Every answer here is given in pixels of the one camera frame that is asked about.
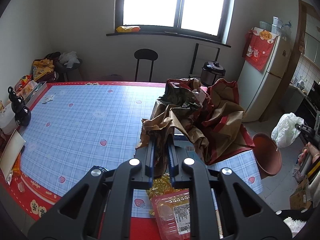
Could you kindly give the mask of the person's right hand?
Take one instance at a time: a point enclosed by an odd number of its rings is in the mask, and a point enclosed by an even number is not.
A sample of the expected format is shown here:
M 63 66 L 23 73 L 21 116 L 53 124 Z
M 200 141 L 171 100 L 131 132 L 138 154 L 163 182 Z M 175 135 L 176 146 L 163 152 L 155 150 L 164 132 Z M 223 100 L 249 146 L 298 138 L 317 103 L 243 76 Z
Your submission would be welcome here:
M 298 156 L 298 164 L 301 165 L 307 156 L 312 157 L 311 163 L 313 164 L 320 156 L 319 150 L 308 142 L 302 150 L 302 153 Z

